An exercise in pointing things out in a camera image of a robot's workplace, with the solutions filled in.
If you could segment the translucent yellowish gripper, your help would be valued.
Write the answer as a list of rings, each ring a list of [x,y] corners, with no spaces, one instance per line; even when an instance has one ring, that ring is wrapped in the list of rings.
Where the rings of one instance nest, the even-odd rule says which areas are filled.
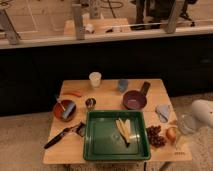
[[[187,136],[196,132],[194,128],[194,119],[191,115],[182,115],[177,119],[175,143],[186,142]]]

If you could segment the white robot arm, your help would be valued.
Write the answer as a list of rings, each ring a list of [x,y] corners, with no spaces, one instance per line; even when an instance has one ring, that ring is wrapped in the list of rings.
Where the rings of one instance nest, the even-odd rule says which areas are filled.
[[[198,99],[192,102],[188,114],[179,117],[175,143],[184,141],[187,135],[197,133],[205,126],[213,129],[213,101]]]

